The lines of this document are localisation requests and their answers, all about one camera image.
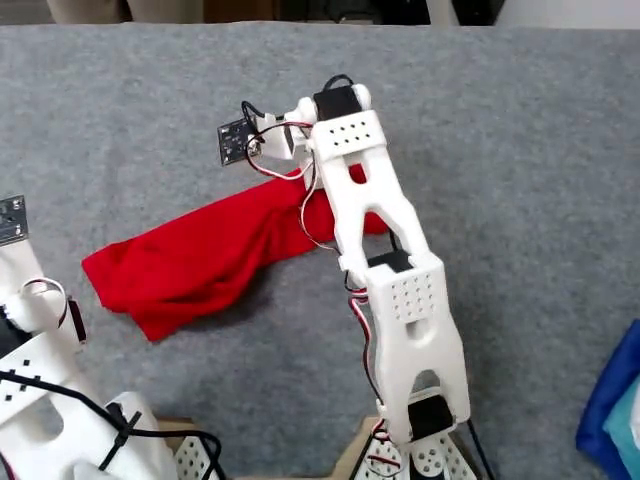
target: red cloth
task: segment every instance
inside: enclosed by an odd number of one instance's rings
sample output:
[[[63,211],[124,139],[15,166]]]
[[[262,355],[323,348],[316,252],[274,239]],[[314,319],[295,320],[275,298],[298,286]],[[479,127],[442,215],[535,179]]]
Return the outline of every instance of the red cloth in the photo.
[[[149,340],[160,340],[231,305],[258,268],[315,247],[298,220],[304,193],[302,180],[271,180],[111,244],[82,266],[104,307],[129,313]],[[308,202],[305,223],[318,241],[333,239],[324,190]],[[367,214],[365,233],[385,231]]]

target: cable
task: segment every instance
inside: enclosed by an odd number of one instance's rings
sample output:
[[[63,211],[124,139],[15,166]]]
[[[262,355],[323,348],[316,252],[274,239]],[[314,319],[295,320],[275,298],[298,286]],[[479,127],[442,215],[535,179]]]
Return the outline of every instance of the cable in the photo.
[[[27,287],[30,287],[32,285],[37,285],[39,283],[44,283],[47,287],[53,287],[53,288],[47,288],[45,292],[48,292],[49,290],[57,290],[58,292],[60,292],[60,295],[62,295],[62,298],[64,298],[64,308],[62,309],[62,313],[58,317],[58,328],[60,328],[60,326],[62,326],[62,322],[64,322],[64,319],[67,317],[67,310],[69,309],[67,294],[65,293],[64,287],[60,282],[48,277],[32,278],[31,280],[28,280],[22,284],[22,287],[20,287],[19,293],[22,294],[24,293],[24,290]]]
[[[318,167],[316,165],[315,159],[312,160],[313,163],[313,173],[311,175],[311,182],[309,183],[309,188],[307,188],[307,191],[304,195],[304,199],[302,200],[302,203],[300,204],[300,228],[302,228],[302,231],[304,232],[304,234],[306,235],[306,237],[311,240],[317,247],[323,248],[325,250],[332,250],[334,252],[336,252],[338,255],[340,255],[340,249],[338,249],[337,247],[334,247],[332,245],[327,245],[326,243],[322,243],[317,241],[313,235],[311,235],[311,233],[309,233],[309,230],[307,230],[307,226],[305,224],[304,221],[304,211],[307,208],[307,203],[309,202],[309,199],[313,196],[316,186],[318,185]]]
[[[478,452],[478,455],[480,455],[482,466],[487,472],[487,477],[489,477],[489,480],[496,480],[496,476],[494,475],[493,470],[491,469],[491,465],[489,465],[489,460],[487,460],[487,456],[484,453],[484,449],[482,448],[482,444],[480,443],[480,438],[476,433],[476,429],[473,426],[473,422],[471,421],[471,418],[469,418],[469,420],[467,421],[467,426],[469,427],[469,433],[471,433],[471,438],[473,439],[473,443],[475,444],[476,451]]]
[[[327,83],[325,83],[324,87],[322,87],[322,91],[325,92],[325,91],[331,89],[340,80],[346,80],[347,82],[349,82],[349,85],[353,85],[354,84],[354,81],[351,80],[351,77],[349,75],[344,74],[344,73],[339,73],[338,75],[334,75],[329,80],[327,80]]]
[[[127,424],[123,424],[122,422],[116,420],[111,413],[106,411],[104,408],[99,406],[89,397],[84,395],[77,390],[72,390],[70,388],[63,387],[61,385],[56,385],[54,383],[45,382],[35,378],[23,377],[22,375],[17,375],[11,372],[5,372],[0,370],[0,380],[6,380],[7,382],[17,383],[19,385],[26,385],[28,387],[38,388],[40,390],[46,390],[48,392],[57,393],[59,395],[64,395],[65,397],[74,398],[81,403],[83,403],[89,410],[95,413],[97,416],[102,418],[105,422],[107,422],[114,430],[118,433],[125,431],[127,428]],[[209,453],[212,459],[212,470],[215,470],[218,474],[220,480],[224,480],[225,475],[222,467],[220,467],[218,459],[220,458],[220,453],[222,451],[222,444],[218,437],[215,435],[203,432],[201,430],[170,430],[170,431],[154,431],[154,430],[141,430],[137,428],[132,428],[127,431],[128,435],[131,437],[145,437],[145,438],[174,438],[174,437],[198,437],[202,444],[205,447],[207,453]],[[207,442],[211,442],[215,445],[215,452],[211,453],[208,448]]]
[[[380,396],[380,391],[373,381],[373,375],[371,374],[371,368],[369,365],[369,346],[371,345],[371,327],[369,326],[369,321],[367,317],[364,315],[358,303],[366,303],[367,297],[351,297],[349,299],[349,307],[351,307],[351,311],[353,311],[354,315],[358,319],[360,326],[362,327],[362,332],[364,333],[364,348],[362,350],[362,364],[364,366],[364,373],[367,376],[367,380],[369,380],[369,385],[371,385],[371,389],[373,390],[376,399],[382,403],[382,397]]]
[[[260,118],[264,118],[264,113],[258,110],[253,103],[248,102],[247,100],[242,101],[242,103],[240,104],[240,108],[242,109],[242,116],[249,124],[249,127],[251,127],[251,131],[254,133],[254,135],[257,135],[258,127],[256,126],[256,122],[253,120],[253,118],[251,118],[249,110],[251,110]]]
[[[253,137],[249,139],[247,143],[245,143],[244,156],[247,159],[247,162],[249,162],[249,165],[251,166],[251,168],[253,168],[258,173],[267,175],[269,177],[280,178],[281,180],[297,180],[299,178],[302,178],[306,173],[306,171],[309,170],[309,168],[311,168],[311,166],[314,163],[313,161],[310,161],[309,163],[307,163],[307,165],[304,168],[302,168],[300,172],[298,172],[297,174],[288,176],[288,175],[283,175],[281,173],[274,172],[273,170],[269,170],[267,168],[261,167],[260,165],[258,165],[253,161],[253,159],[251,158],[251,155],[249,154],[249,146],[254,141],[256,141],[257,139],[264,139],[263,136],[265,133],[273,130],[274,128],[279,128],[279,127],[298,127],[300,129],[303,129],[303,128],[311,128],[312,125],[310,123],[305,123],[305,122],[282,122],[282,123],[277,123],[275,125],[271,125],[265,128],[264,130],[257,132]]]
[[[398,242],[396,240],[396,234],[393,233],[393,230],[389,229],[389,241],[391,242],[391,248],[393,248],[394,252],[399,250]]]
[[[366,288],[353,288],[349,285],[349,271],[344,272],[344,288],[347,292],[349,292],[354,297],[366,297],[367,289]]]
[[[7,474],[7,478],[9,480],[16,480],[16,477],[13,474],[13,470],[11,470],[11,467],[9,466],[9,463],[7,462],[7,460],[2,455],[0,455],[0,461],[2,462],[2,466],[4,467],[4,471]]]

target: blue object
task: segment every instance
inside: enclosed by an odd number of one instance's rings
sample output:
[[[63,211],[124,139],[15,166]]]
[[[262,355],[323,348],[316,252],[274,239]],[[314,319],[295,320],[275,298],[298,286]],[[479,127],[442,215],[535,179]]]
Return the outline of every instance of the blue object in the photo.
[[[604,422],[618,400],[640,374],[640,320],[634,320],[600,374],[582,414],[576,447],[586,453],[612,480],[631,480]]]
[[[640,450],[633,440],[629,422],[638,385],[640,385],[640,376],[636,377],[604,422],[604,431],[611,437],[622,463],[633,480],[640,480]]]

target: gray felt surface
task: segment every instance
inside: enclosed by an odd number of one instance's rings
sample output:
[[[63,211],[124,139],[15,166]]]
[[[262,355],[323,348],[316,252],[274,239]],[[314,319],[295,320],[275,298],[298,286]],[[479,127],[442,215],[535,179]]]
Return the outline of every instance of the gray felt surface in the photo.
[[[220,167],[216,127],[242,99],[288,110],[339,72],[371,89],[447,265],[502,478],[603,478],[574,432],[640,314],[640,32],[0,29],[0,191],[27,195],[45,271],[82,301],[83,369],[105,398],[137,390],[219,434],[232,475],[331,470],[374,404],[329,254],[269,268],[237,306],[156,345],[100,307],[80,260],[261,182]]]

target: black cable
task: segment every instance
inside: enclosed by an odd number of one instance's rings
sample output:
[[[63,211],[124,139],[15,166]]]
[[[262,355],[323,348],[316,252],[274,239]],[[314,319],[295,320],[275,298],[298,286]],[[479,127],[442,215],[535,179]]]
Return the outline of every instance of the black cable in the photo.
[[[487,477],[489,477],[489,480],[496,480],[496,476],[493,474],[491,465],[489,465],[489,460],[487,460],[487,456],[484,453],[484,449],[482,448],[482,444],[480,443],[480,438],[476,433],[476,429],[473,426],[473,422],[471,421],[471,418],[469,418],[469,420],[467,421],[467,426],[469,427],[469,433],[471,433],[471,438],[473,439],[473,443],[475,444],[476,451],[478,452],[478,455],[480,455],[482,466],[487,472]]]
[[[5,372],[0,370],[0,380],[6,380],[7,382],[17,383],[19,385],[26,385],[28,387],[38,388],[40,390],[46,390],[48,392],[57,393],[59,395],[64,395],[65,397],[74,398],[81,403],[83,403],[89,410],[95,413],[97,416],[102,418],[105,422],[107,422],[114,430],[118,433],[124,431],[127,428],[126,423],[122,423],[116,420],[108,411],[99,406],[89,397],[84,395],[83,393],[78,392],[77,390],[72,390],[70,388],[63,387],[61,385],[56,385],[54,383],[45,382],[36,378],[23,377],[22,375],[17,375],[11,372]],[[176,438],[176,437],[197,437],[199,438],[207,453],[212,459],[213,468],[218,473],[220,480],[224,480],[226,477],[224,475],[224,471],[220,467],[218,459],[220,458],[220,453],[222,451],[222,444],[220,440],[215,435],[203,432],[201,430],[169,430],[169,431],[154,431],[154,430],[140,430],[137,428],[132,428],[128,430],[128,435],[131,437],[145,437],[145,438]],[[208,449],[207,442],[211,442],[216,446],[215,452],[211,453]]]
[[[394,252],[399,250],[398,242],[396,241],[396,234],[393,233],[393,230],[389,229],[389,241],[391,242],[391,248],[393,248]]]
[[[347,82],[349,82],[349,85],[353,85],[354,84],[354,81],[351,79],[351,77],[349,75],[347,75],[345,73],[339,73],[338,75],[334,75],[329,80],[327,80],[327,83],[325,83],[324,87],[322,87],[322,91],[324,92],[326,90],[329,90],[331,87],[333,87],[340,80],[346,80]]]
[[[249,110],[251,110],[255,115],[257,115],[260,118],[264,118],[264,113],[258,110],[253,103],[248,102],[247,100],[242,101],[242,103],[240,104],[240,108],[242,109],[242,116],[249,124],[249,127],[251,127],[251,131],[253,132],[254,135],[258,135],[258,127],[256,126],[256,122],[253,120],[253,118],[251,118],[251,114],[249,113]]]
[[[2,466],[4,467],[4,472],[6,473],[7,478],[9,480],[16,480],[16,477],[13,475],[13,471],[11,470],[11,467],[9,466],[9,464],[7,463],[7,461],[2,455],[0,455],[0,461],[2,462]]]

